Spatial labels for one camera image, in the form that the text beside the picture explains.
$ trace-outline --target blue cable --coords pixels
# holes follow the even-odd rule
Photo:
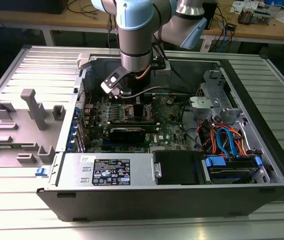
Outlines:
[[[222,25],[222,27],[223,27],[223,32],[224,32],[223,42],[222,42],[222,44],[221,44],[221,46],[220,46],[220,49],[217,51],[218,53],[220,53],[220,52],[222,51],[223,47],[224,47],[224,44],[225,44],[226,30],[225,30],[224,24],[223,24],[220,20],[217,20],[217,22]]]
[[[227,129],[227,128],[224,128],[224,127],[221,127],[217,133],[216,133],[216,141],[217,141],[217,145],[218,147],[225,153],[226,157],[229,158],[230,157],[230,154],[227,152],[227,150],[225,150],[221,144],[221,132],[222,131],[226,131],[227,135],[228,135],[228,138],[230,140],[230,146],[231,146],[231,150],[232,150],[232,154],[233,156],[238,156],[238,152],[237,152],[237,149],[236,147],[234,146],[234,141],[233,141],[233,136],[232,136],[232,133]]]

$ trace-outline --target robotic arm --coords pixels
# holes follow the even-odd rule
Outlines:
[[[153,35],[160,41],[191,49],[200,38],[206,19],[203,0],[92,0],[95,8],[116,15],[122,66],[101,87],[110,96],[122,94],[120,81],[132,94],[150,83]]]

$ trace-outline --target motherboard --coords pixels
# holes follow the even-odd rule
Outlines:
[[[180,126],[181,103],[169,95],[154,97],[134,107],[103,97],[87,104],[88,153],[151,153],[155,150],[187,150]]]

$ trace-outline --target warning label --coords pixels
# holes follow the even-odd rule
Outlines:
[[[93,185],[130,185],[129,159],[95,159]]]

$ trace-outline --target computer case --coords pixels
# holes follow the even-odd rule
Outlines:
[[[207,23],[205,26],[206,30],[210,29],[211,27],[216,7],[217,7],[216,0],[204,0],[203,1],[203,8],[205,10],[204,17],[207,19]]]

